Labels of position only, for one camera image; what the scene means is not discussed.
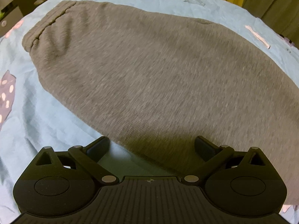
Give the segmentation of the grey sweatpants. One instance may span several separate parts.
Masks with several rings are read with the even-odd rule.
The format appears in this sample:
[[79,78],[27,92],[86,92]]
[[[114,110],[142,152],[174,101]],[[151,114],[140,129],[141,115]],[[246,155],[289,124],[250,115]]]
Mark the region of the grey sweatpants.
[[179,175],[203,136],[263,150],[298,204],[298,87],[255,45],[198,18],[62,1],[23,38],[43,88],[83,122]]

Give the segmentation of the dark wooden dresser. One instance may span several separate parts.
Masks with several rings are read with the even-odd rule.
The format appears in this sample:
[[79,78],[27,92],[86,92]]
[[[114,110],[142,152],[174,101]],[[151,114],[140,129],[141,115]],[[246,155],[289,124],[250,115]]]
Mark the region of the dark wooden dresser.
[[1,36],[4,36],[24,16],[31,13],[37,0],[1,0]]

